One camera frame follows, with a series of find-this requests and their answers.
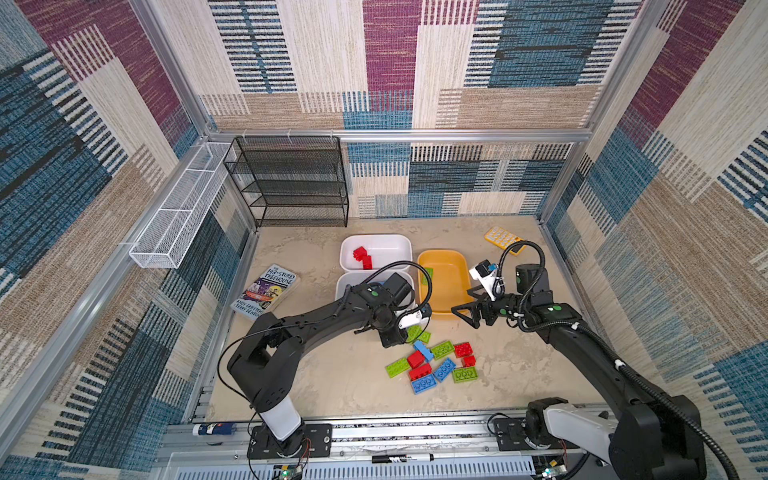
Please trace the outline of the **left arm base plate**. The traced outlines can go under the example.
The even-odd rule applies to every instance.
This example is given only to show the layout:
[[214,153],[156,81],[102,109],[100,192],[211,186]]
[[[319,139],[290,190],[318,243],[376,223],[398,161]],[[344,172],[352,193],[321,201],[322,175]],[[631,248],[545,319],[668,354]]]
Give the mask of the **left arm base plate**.
[[285,440],[277,440],[267,426],[256,426],[251,430],[247,458],[326,458],[330,456],[332,440],[333,426],[330,423],[303,423]]

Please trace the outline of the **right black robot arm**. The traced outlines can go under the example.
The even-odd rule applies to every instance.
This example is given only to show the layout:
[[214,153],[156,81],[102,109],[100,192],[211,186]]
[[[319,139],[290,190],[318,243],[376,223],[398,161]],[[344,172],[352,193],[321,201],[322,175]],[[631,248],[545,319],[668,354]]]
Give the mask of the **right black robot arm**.
[[535,264],[517,266],[516,292],[493,286],[500,269],[483,261],[469,275],[478,286],[472,300],[453,313],[473,328],[498,319],[517,321],[564,355],[600,393],[609,407],[600,415],[560,397],[529,403],[523,429],[532,448],[557,441],[574,444],[610,465],[621,479],[703,479],[704,442],[700,416],[684,396],[671,397],[635,373],[567,303],[557,303],[548,274]]

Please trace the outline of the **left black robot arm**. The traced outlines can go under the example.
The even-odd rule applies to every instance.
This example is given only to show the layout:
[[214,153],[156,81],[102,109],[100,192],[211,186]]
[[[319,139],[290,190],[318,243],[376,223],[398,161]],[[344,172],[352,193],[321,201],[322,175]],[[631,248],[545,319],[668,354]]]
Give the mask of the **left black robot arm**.
[[383,347],[404,344],[399,326],[414,297],[412,285],[394,273],[384,282],[360,283],[336,301],[283,318],[260,316],[227,361],[226,370],[284,455],[304,443],[304,421],[289,397],[302,357],[348,331],[379,335]]

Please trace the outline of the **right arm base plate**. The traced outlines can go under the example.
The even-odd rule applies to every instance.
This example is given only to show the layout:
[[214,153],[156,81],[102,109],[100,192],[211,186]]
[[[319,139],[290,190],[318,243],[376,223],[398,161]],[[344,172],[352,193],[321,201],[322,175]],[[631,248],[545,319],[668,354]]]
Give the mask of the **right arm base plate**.
[[521,417],[492,415],[486,427],[501,452],[580,450],[575,444],[557,440],[549,434],[540,440],[530,440],[525,431],[525,420]]

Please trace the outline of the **green diagonal long brick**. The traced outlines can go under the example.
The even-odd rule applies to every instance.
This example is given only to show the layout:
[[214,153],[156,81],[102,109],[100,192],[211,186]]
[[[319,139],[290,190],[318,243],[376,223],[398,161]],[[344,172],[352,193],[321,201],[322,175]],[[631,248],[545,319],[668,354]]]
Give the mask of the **green diagonal long brick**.
[[400,358],[397,361],[387,365],[385,367],[386,373],[389,378],[394,378],[404,372],[407,372],[411,368],[406,358]]

